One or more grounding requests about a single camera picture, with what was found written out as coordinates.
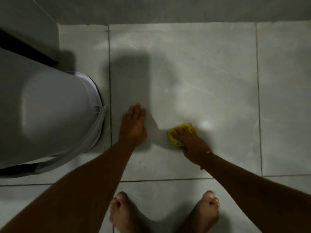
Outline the person's right hand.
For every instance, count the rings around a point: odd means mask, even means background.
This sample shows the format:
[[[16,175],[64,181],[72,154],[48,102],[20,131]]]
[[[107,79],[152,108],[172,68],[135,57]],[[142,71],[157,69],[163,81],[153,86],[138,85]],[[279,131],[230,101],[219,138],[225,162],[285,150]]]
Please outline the person's right hand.
[[[193,141],[182,141],[185,147],[181,147],[184,156],[189,161],[198,165],[201,170],[204,169],[203,159],[204,157],[213,154],[210,146],[196,134],[196,139]]]

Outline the person's left hand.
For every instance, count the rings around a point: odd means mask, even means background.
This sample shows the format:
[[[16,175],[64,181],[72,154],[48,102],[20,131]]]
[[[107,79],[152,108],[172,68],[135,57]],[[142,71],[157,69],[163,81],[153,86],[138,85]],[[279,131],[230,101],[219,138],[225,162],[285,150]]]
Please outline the person's left hand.
[[[135,105],[131,105],[129,110],[126,112],[128,113],[126,125],[122,125],[121,122],[118,141],[127,141],[133,144],[135,147],[137,147],[147,137],[147,131],[145,128],[146,109],[141,107],[141,114],[139,121],[135,123],[134,107]]]

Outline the yellow cleaning cloth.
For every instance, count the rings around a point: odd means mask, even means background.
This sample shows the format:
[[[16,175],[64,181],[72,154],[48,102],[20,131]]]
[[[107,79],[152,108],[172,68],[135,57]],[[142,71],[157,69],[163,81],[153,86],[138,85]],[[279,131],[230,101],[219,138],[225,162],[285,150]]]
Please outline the yellow cleaning cloth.
[[[183,126],[187,127],[187,129],[190,132],[195,131],[195,133],[198,134],[197,128],[195,126],[193,126],[191,123],[184,123],[181,125],[177,125],[176,127],[182,128]],[[168,132],[168,137],[169,137],[171,143],[173,144],[173,146],[175,146],[177,148],[185,147],[184,143],[182,143],[180,140],[178,140],[172,136],[172,133],[176,132],[175,127],[168,129],[167,132]]]

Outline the person's left forearm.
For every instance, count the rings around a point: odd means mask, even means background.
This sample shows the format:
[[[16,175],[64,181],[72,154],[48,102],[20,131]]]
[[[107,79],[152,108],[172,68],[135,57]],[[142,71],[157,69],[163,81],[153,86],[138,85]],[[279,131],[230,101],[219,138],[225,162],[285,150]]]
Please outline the person's left forearm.
[[[99,233],[137,145],[134,139],[118,141],[50,186],[0,233]]]

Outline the person's right forearm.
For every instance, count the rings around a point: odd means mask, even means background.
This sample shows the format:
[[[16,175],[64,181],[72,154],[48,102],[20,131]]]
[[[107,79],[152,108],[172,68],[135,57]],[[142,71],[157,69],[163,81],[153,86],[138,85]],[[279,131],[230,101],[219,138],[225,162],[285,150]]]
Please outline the person's right forearm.
[[[262,233],[311,233],[311,195],[265,179],[215,154],[206,170]]]

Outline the white plastic waste bin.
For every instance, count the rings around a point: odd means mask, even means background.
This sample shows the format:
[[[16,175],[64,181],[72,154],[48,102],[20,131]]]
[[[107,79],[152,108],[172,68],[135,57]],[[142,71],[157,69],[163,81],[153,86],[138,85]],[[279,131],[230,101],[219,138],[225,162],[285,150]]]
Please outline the white plastic waste bin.
[[[0,48],[0,179],[35,175],[76,147],[102,105],[88,76]]]

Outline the person's right foot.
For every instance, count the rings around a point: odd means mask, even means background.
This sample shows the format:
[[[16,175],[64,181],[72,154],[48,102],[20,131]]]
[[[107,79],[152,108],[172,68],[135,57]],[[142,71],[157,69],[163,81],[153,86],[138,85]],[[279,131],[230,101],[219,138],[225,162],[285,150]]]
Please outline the person's right foot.
[[[215,194],[205,192],[176,233],[207,233],[218,222],[219,209]]]

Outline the person's foot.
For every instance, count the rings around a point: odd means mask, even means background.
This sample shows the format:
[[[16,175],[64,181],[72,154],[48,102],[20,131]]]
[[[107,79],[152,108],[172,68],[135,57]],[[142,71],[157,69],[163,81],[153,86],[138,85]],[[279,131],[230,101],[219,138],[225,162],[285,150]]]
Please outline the person's foot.
[[[218,222],[219,209],[215,194],[205,192],[176,233],[207,233]]]
[[[146,217],[123,191],[111,200],[109,220],[119,233],[151,233]]]

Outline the person's left foot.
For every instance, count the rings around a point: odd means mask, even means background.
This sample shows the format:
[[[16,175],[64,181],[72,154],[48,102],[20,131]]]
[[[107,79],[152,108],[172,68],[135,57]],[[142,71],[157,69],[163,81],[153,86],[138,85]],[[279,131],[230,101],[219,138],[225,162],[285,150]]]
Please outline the person's left foot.
[[[111,200],[109,220],[119,233],[151,233],[146,217],[123,191]]]

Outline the white cabinet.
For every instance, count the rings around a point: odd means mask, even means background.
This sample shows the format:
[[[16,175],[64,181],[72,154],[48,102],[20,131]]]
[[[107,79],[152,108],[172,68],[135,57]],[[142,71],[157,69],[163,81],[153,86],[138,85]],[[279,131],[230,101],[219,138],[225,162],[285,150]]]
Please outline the white cabinet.
[[[0,0],[0,48],[54,67],[57,24],[34,0]]]

